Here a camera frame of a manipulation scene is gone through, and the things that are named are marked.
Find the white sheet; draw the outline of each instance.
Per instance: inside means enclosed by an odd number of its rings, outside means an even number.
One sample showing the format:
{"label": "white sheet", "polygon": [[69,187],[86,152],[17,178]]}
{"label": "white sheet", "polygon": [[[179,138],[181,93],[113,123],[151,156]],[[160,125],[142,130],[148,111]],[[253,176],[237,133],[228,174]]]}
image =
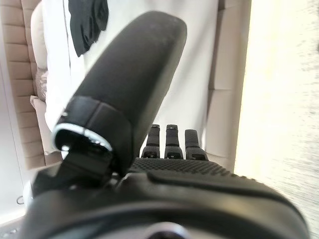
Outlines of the white sheet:
{"label": "white sheet", "polygon": [[82,82],[84,75],[112,39],[140,14],[149,10],[159,10],[183,19],[187,24],[188,33],[181,61],[155,119],[155,123],[161,126],[161,154],[164,154],[167,124],[178,125],[182,149],[185,129],[196,129],[201,138],[206,122],[218,0],[108,0],[110,14],[107,29],[101,32],[98,42],[91,46],[90,51],[80,58],[75,54],[71,39],[67,0],[64,0],[67,31],[61,4],[63,0],[43,1],[48,67],[50,65],[46,120],[50,129],[53,129],[59,114]]}

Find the black robotic finger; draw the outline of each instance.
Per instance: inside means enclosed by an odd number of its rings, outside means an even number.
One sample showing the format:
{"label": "black robotic finger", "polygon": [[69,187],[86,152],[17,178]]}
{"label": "black robotic finger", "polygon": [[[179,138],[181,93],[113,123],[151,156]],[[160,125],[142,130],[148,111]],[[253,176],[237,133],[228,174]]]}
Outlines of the black robotic finger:
{"label": "black robotic finger", "polygon": [[142,158],[160,158],[160,126],[158,124],[153,124],[148,140],[146,142],[146,147],[143,149]]}
{"label": "black robotic finger", "polygon": [[166,127],[165,158],[183,159],[183,153],[179,147],[177,125],[168,124]]}
{"label": "black robotic finger", "polygon": [[197,131],[185,130],[186,159],[208,161],[206,152],[199,147]]}

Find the black fabric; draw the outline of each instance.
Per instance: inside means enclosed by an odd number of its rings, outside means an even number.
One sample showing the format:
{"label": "black fabric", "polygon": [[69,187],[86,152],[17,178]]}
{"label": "black fabric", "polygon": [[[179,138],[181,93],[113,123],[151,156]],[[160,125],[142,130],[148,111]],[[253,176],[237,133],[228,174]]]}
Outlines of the black fabric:
{"label": "black fabric", "polygon": [[107,0],[69,0],[70,29],[75,52],[87,52],[106,29],[109,18]]}

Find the tufted upholstery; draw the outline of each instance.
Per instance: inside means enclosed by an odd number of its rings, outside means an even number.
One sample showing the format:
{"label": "tufted upholstery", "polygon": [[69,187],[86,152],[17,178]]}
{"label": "tufted upholstery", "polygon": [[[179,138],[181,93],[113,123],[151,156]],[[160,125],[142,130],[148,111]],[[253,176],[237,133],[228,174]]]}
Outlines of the tufted upholstery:
{"label": "tufted upholstery", "polygon": [[39,2],[40,0],[0,1],[8,71],[25,163],[28,169],[45,166],[37,117],[30,103],[30,96],[34,95],[33,79],[36,73],[30,20],[33,9]]}

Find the robotic hand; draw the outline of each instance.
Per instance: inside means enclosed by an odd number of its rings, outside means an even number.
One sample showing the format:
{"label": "robotic hand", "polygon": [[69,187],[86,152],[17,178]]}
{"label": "robotic hand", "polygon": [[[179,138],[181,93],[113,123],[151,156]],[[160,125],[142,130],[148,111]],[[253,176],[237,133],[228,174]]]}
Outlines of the robotic hand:
{"label": "robotic hand", "polygon": [[[296,207],[275,190],[209,162],[197,133],[152,125],[181,57],[185,23],[148,12],[109,45],[53,135],[68,151],[40,171],[20,239],[308,239]],[[147,145],[138,158],[149,132]]]}

